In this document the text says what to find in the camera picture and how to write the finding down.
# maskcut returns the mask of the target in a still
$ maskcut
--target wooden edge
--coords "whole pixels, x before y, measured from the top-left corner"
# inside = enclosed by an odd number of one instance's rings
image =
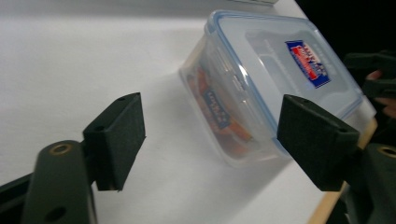
[[[358,142],[358,147],[365,148],[367,144],[370,142],[375,129],[377,127],[377,123],[375,119],[372,119],[370,123],[367,125],[364,133],[361,134],[361,138]],[[308,220],[308,224],[324,224],[326,223],[327,219],[329,219],[332,210],[334,209],[335,204],[337,203],[338,199],[341,196],[341,192],[343,191],[344,186],[342,187],[341,191],[338,192],[327,192],[322,200],[320,201],[317,209],[315,210],[314,214]]]

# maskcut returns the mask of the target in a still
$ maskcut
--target label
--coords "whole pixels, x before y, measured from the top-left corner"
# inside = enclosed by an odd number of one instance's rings
[[[317,54],[303,40],[288,41],[286,44],[294,61],[315,88],[331,81]]]
[[[224,110],[212,89],[206,90],[202,96],[220,129],[230,125],[230,115]]]

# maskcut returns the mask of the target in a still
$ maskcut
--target white table surface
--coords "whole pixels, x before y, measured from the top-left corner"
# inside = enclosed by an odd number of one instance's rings
[[[123,191],[94,191],[99,223],[305,223],[323,193],[299,166],[230,167],[187,102],[177,69],[215,9],[304,16],[292,0],[1,0],[0,185],[140,91],[147,139]]]

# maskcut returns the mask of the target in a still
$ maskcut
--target clear plastic container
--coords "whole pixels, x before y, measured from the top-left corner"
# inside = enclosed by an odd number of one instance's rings
[[[362,101],[359,86],[305,19],[215,11],[180,74],[232,166],[289,156],[276,140],[284,94],[340,119]]]

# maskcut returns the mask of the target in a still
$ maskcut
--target container lid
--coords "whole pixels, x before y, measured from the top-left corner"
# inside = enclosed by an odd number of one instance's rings
[[[215,11],[206,31],[219,37],[239,67],[241,86],[274,130],[284,94],[304,97],[339,119],[361,103],[361,89],[309,20]]]

